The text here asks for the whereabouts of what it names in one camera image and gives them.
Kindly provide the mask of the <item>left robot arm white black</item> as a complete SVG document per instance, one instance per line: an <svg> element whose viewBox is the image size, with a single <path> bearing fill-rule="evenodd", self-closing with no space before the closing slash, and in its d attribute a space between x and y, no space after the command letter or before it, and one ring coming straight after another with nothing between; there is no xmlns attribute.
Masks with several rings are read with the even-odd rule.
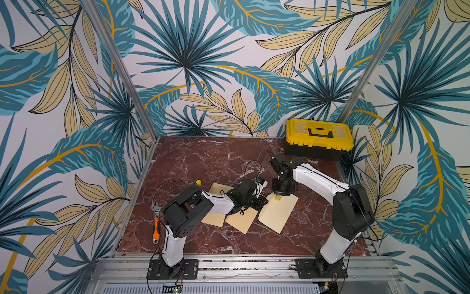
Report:
<svg viewBox="0 0 470 294"><path fill-rule="evenodd" d="M267 198L261 195L267 185L268 182L259 176L254 181L244 179L236 187L219 194L206 192L197 184L182 191L163 207L164 248L158 258L149 262L146 278L151 281L195 280L199 260L184 258L187 236L208 214L243 215L250 208L261 211L268 203Z"/></svg>

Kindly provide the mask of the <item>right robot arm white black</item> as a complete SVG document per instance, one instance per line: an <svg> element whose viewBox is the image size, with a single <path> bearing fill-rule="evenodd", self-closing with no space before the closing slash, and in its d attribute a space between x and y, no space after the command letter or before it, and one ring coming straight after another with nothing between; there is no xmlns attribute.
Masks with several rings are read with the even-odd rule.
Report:
<svg viewBox="0 0 470 294"><path fill-rule="evenodd" d="M332 207L332 231L314 258L297 258L294 269L300 279L347 278L345 253L375 222L365 188L335 180L302 159L271 157L270 165L277 174L272 190L277 196L290 196L299 185L322 196Z"/></svg>

